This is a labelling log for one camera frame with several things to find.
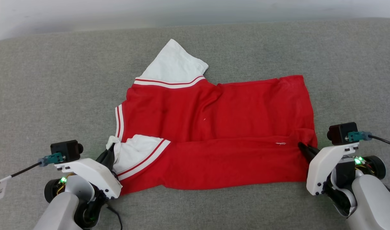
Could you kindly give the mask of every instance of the cable connector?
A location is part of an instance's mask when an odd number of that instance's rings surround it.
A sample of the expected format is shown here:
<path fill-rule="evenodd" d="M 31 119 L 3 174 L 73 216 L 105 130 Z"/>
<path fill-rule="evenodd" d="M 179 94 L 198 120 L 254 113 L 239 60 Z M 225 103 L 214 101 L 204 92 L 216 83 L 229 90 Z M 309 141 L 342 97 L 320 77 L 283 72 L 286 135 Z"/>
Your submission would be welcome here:
<path fill-rule="evenodd" d="M 348 132 L 345 140 L 349 142 L 360 141 L 360 140 L 371 140 L 372 138 L 369 137 L 369 135 L 372 134 L 370 132 Z"/>
<path fill-rule="evenodd" d="M 66 157 L 63 156 L 62 153 L 54 153 L 54 154 L 45 156 L 43 158 L 40 158 L 38 160 L 38 162 L 42 163 L 40 165 L 40 167 L 44 167 L 44 166 L 47 166 L 49 164 L 56 164 L 56 163 L 63 162 L 64 160 L 66 160 Z"/>

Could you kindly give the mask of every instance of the garment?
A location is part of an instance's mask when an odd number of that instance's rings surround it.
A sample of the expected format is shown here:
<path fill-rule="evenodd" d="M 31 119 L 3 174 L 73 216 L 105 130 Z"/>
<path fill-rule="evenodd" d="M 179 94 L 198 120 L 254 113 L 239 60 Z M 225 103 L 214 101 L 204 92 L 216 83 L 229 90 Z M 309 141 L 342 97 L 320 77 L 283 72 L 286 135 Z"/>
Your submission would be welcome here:
<path fill-rule="evenodd" d="M 308 165 L 297 142 L 314 147 L 317 142 L 303 77 L 214 85 L 203 76 L 207 68 L 170 40 L 127 90 L 116 107 L 116 137 L 109 140 L 129 146 L 120 147 L 114 165 L 123 194 L 160 184 L 210 189 L 306 179 Z M 269 167 L 263 159 L 270 159 Z M 293 175 L 284 173 L 285 165 L 296 167 Z M 251 179 L 253 172 L 263 175 Z"/>

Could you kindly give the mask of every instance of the white sleeve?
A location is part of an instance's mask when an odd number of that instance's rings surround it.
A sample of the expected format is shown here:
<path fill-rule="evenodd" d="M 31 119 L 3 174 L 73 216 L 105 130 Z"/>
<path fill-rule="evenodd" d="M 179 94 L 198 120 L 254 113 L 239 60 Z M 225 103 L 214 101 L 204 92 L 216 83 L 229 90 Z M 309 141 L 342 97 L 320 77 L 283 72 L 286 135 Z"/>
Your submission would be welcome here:
<path fill-rule="evenodd" d="M 171 39 L 134 84 L 189 84 L 204 79 L 203 74 L 207 69 L 208 64 L 188 54 Z"/>
<path fill-rule="evenodd" d="M 119 180 L 123 180 L 154 162 L 170 141 L 136 134 L 122 143 L 119 138 L 110 136 L 106 145 L 107 149 L 113 143 L 115 143 L 113 170 L 117 173 Z"/>

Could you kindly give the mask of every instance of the gray fabric surface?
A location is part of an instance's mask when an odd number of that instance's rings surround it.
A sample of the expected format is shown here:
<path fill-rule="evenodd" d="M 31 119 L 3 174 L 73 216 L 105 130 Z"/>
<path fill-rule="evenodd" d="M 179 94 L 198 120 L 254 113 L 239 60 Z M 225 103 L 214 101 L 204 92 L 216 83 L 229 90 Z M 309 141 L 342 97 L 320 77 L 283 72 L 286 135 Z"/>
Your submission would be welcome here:
<path fill-rule="evenodd" d="M 305 77 L 319 147 L 333 124 L 356 121 L 390 140 L 390 19 L 277 22 L 75 32 L 0 41 L 0 178 L 77 139 L 97 157 L 116 122 L 114 107 L 170 38 L 209 64 L 212 83 Z M 360 145 L 387 166 L 390 146 Z M 33 229 L 47 207 L 53 166 L 12 179 L 0 201 L 0 229 Z M 347 229 L 325 196 L 304 183 L 207 191 L 157 187 L 113 202 L 126 229 Z M 96 230 L 119 229 L 102 211 Z"/>

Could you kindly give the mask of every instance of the white wall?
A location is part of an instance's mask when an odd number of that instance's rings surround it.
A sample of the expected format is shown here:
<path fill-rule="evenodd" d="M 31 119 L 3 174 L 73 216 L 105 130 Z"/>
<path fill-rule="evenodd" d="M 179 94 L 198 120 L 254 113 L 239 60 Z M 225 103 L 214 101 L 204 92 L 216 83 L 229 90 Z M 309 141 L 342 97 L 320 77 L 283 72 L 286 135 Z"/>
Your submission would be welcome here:
<path fill-rule="evenodd" d="M 355 17 L 390 0 L 0 0 L 0 39 L 47 32 Z"/>

